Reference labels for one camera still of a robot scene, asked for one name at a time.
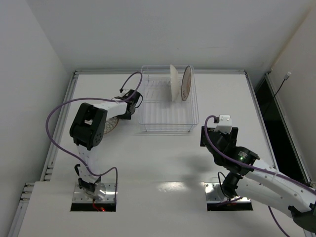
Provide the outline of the small floral plate orange rim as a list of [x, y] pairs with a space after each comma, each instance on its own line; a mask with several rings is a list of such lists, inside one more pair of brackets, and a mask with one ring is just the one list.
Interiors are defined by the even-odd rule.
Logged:
[[113, 117], [109, 120], [106, 120], [106, 123], [105, 123], [105, 127], [104, 127], [104, 135], [113, 131], [116, 126], [118, 125], [119, 123], [119, 119], [117, 117]]

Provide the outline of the large floral plate orange rim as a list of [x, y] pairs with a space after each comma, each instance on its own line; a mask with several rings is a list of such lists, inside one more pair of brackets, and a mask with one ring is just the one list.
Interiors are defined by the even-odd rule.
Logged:
[[170, 81], [171, 81], [171, 97], [172, 101], [175, 101], [179, 93], [179, 84], [178, 84], [178, 71], [173, 66], [170, 65]]

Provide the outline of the white plate orange sunburst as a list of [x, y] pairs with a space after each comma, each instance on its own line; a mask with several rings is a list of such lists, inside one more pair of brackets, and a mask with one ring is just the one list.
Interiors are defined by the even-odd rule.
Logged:
[[192, 84], [193, 70], [191, 66], [187, 66], [184, 70], [182, 83], [181, 83], [181, 98], [186, 101], [190, 95]]

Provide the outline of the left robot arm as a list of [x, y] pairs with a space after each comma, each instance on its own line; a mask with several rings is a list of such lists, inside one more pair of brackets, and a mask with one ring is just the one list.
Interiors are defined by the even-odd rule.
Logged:
[[79, 188], [94, 199], [106, 193], [98, 171], [96, 147], [101, 143], [104, 133], [116, 126], [120, 119], [130, 120], [142, 103], [143, 96], [135, 90], [121, 90], [121, 95], [100, 104], [82, 103], [70, 128], [79, 152], [81, 164], [75, 166]]

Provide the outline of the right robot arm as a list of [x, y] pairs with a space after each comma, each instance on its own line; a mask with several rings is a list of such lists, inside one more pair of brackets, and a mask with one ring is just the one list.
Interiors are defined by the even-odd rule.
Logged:
[[214, 200], [226, 204], [235, 197], [253, 199], [315, 233], [316, 191], [278, 172], [250, 149], [237, 146], [237, 134], [238, 128], [230, 125], [201, 128], [200, 146], [211, 152], [216, 165], [228, 170], [214, 188]]

